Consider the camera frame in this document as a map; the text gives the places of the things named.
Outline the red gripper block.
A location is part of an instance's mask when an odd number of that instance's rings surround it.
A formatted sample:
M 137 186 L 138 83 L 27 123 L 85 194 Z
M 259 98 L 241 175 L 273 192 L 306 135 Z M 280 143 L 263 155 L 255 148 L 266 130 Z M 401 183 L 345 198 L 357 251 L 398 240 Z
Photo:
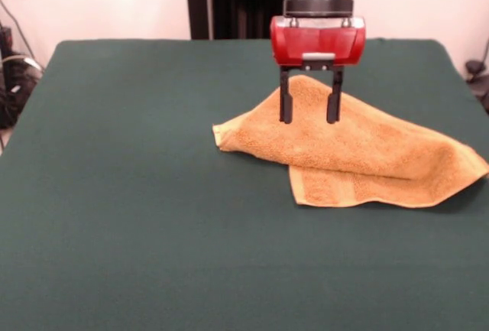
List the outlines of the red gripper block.
M 281 67 L 313 70 L 355 65 L 366 42 L 362 17 L 294 18 L 275 16 L 270 23 L 272 53 Z M 343 71 L 333 71 L 332 92 L 328 96 L 326 120 L 339 121 Z M 289 71 L 280 71 L 280 121 L 290 124 L 293 98 L 289 91 Z

